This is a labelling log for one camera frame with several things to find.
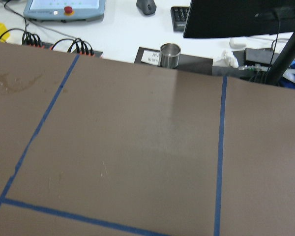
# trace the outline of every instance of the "white paper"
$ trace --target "white paper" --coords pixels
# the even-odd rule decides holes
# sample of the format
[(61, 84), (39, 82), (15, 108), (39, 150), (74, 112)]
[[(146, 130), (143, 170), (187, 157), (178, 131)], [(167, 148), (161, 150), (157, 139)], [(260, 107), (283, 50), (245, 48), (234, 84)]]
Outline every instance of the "white paper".
[(222, 56), (213, 58), (213, 66), (238, 68), (239, 64), (233, 52), (224, 50)]
[(159, 52), (144, 50), (141, 61), (151, 65), (159, 65)]

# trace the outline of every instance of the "white desk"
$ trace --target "white desk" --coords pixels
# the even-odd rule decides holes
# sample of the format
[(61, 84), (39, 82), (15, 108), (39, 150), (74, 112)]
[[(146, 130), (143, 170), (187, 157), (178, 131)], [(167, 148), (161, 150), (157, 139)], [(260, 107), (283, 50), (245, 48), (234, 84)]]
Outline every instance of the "white desk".
[[(106, 0), (103, 21), (92, 22), (43, 22), (42, 25), (59, 30), (88, 41), (95, 50), (103, 51), (103, 58), (133, 63), (138, 48), (146, 47), (158, 49), (166, 42), (173, 42), (181, 47), (181, 53), (204, 58), (215, 58), (223, 50), (231, 50), (229, 39), (186, 39), (181, 32), (173, 32), (170, 8), (174, 5), (190, 4), (190, 0), (155, 0), (157, 10), (154, 15), (145, 16), (136, 7), (135, 0)], [(26, 0), (12, 1), (9, 6), (19, 13), (23, 13)], [(5, 10), (0, 3), (0, 22), (8, 29), (24, 28), (24, 20)], [(55, 43), (65, 36), (29, 24), (28, 31), (37, 33), (44, 42)], [(7, 42), (21, 43), (22, 33), (13, 31)], [(280, 38), (290, 37), (291, 33), (280, 34)], [(273, 36), (262, 36), (275, 39)], [(249, 48), (270, 47), (271, 40), (247, 39)], [(66, 51), (69, 42), (57, 45), (55, 50)], [(277, 52), (284, 47), (284, 43), (277, 44)]]

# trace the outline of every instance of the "blue tape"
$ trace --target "blue tape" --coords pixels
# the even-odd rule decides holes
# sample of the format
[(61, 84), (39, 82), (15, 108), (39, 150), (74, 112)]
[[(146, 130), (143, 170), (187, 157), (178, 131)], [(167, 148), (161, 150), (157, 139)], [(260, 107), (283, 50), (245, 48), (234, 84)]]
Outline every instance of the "blue tape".
[(225, 120), (225, 101), (226, 101), (227, 77), (223, 78), (221, 111), (220, 111), (220, 128), (218, 137), (218, 157), (217, 157), (217, 178), (216, 178), (216, 198), (215, 198), (215, 220), (214, 236), (220, 235), (221, 223), (221, 201), (222, 201), (222, 175), (223, 175), (223, 145), (224, 145), (224, 120)]
[(3, 200), (3, 199), (5, 198), (5, 196), (7, 195), (8, 191), (9, 191), (9, 189), (10, 189), (10, 187), (11, 187), (11, 185), (12, 185), (12, 183), (13, 183), (13, 181), (14, 181), (14, 179), (15, 179), (15, 177), (16, 177), (16, 175), (17, 175), (17, 173), (18, 173), (18, 171), (19, 171), (19, 169), (20, 169), (20, 167), (21, 167), (21, 165), (22, 165), (22, 163), (23, 163), (23, 161), (24, 161), (24, 158), (25, 158), (25, 156), (26, 156), (26, 153), (27, 153), (27, 151), (28, 151), (28, 149), (29, 149), (31, 143), (32, 143), (33, 140), (36, 138), (36, 136), (38, 135), (38, 133), (39, 133), (41, 127), (43, 126), (43, 124), (44, 124), (44, 122), (45, 122), (45, 120), (47, 119), (47, 117), (48, 117), (48, 115), (49, 115), (51, 109), (53, 108), (53, 106), (54, 106), (54, 104), (55, 104), (57, 98), (59, 97), (59, 94), (61, 93), (61, 91), (62, 91), (62, 89), (63, 89), (63, 87), (64, 87), (66, 81), (68, 80), (68, 78), (69, 78), (69, 76), (70, 76), (70, 74), (71, 74), (71, 72), (72, 72), (72, 70), (73, 70), (73, 68), (74, 68), (74, 66), (75, 66), (75, 64), (76, 64), (76, 62), (78, 61), (79, 56), (80, 56), (80, 55), (77, 55), (77, 56), (74, 58), (72, 64), (70, 65), (70, 67), (69, 67), (69, 69), (68, 69), (66, 75), (64, 76), (64, 78), (63, 78), (63, 80), (62, 80), (62, 83), (59, 85), (57, 92), (55, 93), (55, 95), (54, 95), (53, 99), (51, 100), (51, 102), (50, 102), (50, 104), (49, 104), (47, 110), (45, 111), (45, 113), (44, 113), (42, 119), (40, 120), (38, 126), (36, 127), (36, 129), (35, 129), (35, 131), (34, 131), (32, 137), (31, 137), (31, 139), (29, 140), (29, 143), (28, 143), (27, 146), (25, 147), (22, 156), (20, 157), (18, 163), (16, 164), (14, 174), (9, 178), (8, 182), (6, 183), (6, 185), (5, 185), (5, 187), (4, 187), (3, 191), (2, 191), (2, 193), (1, 193), (1, 195), (0, 195), (0, 206), (1, 206), (2, 200)]
[(76, 221), (80, 221), (80, 222), (84, 222), (84, 223), (89, 223), (89, 224), (93, 224), (93, 225), (99, 225), (99, 226), (102, 226), (105, 228), (120, 230), (120, 231), (129, 232), (129, 233), (133, 233), (133, 234), (137, 234), (137, 235), (168, 236), (168, 235), (164, 235), (164, 234), (160, 234), (160, 233), (156, 233), (156, 232), (152, 232), (152, 231), (148, 231), (148, 230), (134, 228), (131, 226), (121, 225), (121, 224), (112, 223), (112, 222), (99, 220), (99, 219), (95, 219), (95, 218), (89, 218), (86, 216), (73, 214), (73, 213), (66, 212), (66, 211), (55, 210), (55, 209), (43, 207), (43, 206), (35, 206), (32, 204), (28, 204), (28, 203), (24, 203), (24, 202), (12, 200), (12, 199), (7, 199), (7, 198), (1, 199), (0, 198), (0, 201), (3, 204), (12, 205), (15, 207), (26, 208), (26, 209), (30, 209), (30, 210), (34, 210), (34, 211), (39, 211), (39, 212), (45, 213), (45, 214), (55, 215), (55, 216), (63, 217), (66, 219), (72, 219), (72, 220), (76, 220)]

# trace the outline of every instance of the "black monitor arm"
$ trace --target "black monitor arm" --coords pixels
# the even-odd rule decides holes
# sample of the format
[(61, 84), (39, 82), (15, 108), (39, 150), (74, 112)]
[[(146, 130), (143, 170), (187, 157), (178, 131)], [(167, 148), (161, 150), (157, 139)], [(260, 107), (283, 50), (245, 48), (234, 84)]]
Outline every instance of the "black monitor arm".
[(283, 48), (279, 57), (272, 65), (267, 75), (266, 83), (269, 85), (277, 85), (282, 75), (295, 59), (295, 31), (291, 38)]

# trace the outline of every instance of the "metal cup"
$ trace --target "metal cup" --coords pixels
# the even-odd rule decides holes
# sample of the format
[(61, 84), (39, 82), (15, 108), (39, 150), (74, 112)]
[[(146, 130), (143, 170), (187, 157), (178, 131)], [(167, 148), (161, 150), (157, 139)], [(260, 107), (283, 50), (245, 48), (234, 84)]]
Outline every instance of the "metal cup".
[(166, 43), (159, 50), (160, 66), (176, 68), (179, 63), (180, 47), (174, 43)]

